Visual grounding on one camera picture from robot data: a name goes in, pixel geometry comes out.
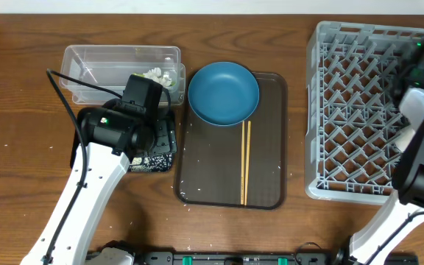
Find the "blue bowl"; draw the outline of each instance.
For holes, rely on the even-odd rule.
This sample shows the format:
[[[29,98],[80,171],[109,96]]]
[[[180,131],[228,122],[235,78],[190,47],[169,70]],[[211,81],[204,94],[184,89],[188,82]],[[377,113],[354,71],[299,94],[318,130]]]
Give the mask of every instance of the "blue bowl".
[[[202,120],[230,126],[247,119],[259,102],[256,78],[236,63],[219,62],[200,69],[189,83],[191,109]]]

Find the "tray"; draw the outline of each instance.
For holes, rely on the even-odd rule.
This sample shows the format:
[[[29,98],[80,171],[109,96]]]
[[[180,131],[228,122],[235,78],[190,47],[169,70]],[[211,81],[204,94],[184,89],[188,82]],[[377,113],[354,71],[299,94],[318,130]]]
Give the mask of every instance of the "tray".
[[[314,199],[383,204],[406,124],[384,91],[424,29],[320,22],[307,46],[305,191]]]
[[[253,74],[260,87],[260,102],[245,121],[252,124],[246,208],[271,210],[286,197],[287,84],[277,74]],[[213,126],[189,106],[182,123],[176,196],[185,204],[244,208],[240,204],[241,124]]]

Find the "white crumpled object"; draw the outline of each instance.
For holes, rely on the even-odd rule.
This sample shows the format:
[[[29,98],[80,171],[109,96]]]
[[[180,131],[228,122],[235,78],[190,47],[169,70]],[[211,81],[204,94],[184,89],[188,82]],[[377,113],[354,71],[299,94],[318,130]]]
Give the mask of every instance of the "white crumpled object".
[[[168,78],[168,77],[162,77],[161,76],[161,69],[159,69],[158,67],[149,70],[148,72],[144,73],[143,75],[139,74],[140,76],[143,76],[145,78],[148,78],[150,80],[153,80],[157,83],[159,83],[160,85],[162,85],[163,87],[167,88],[169,87],[173,81]]]

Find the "plastic bin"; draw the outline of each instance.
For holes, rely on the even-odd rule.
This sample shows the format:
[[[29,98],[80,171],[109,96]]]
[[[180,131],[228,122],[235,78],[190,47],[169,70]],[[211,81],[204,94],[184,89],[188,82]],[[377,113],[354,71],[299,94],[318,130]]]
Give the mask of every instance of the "plastic bin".
[[[320,22],[307,45],[305,191],[314,199],[383,204],[406,121],[384,91],[424,29]]]
[[[143,74],[158,67],[163,77],[172,80],[167,87],[172,105],[181,105],[186,74],[180,58],[180,50],[175,46],[71,45],[65,50],[61,72],[122,94],[131,74]],[[73,102],[80,105],[102,105],[114,97],[66,79],[60,78],[60,85],[70,90]],[[166,104],[165,96],[160,104]]]

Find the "pair of chopsticks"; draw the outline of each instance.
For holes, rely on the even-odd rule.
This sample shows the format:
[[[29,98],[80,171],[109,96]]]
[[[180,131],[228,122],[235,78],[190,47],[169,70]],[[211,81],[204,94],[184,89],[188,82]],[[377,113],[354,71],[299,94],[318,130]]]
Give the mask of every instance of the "pair of chopsticks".
[[[244,121],[241,123],[241,197],[242,205],[247,205],[248,200],[248,175],[250,169],[250,139],[251,139],[251,121],[248,121],[247,135],[247,161],[245,165],[244,156]]]

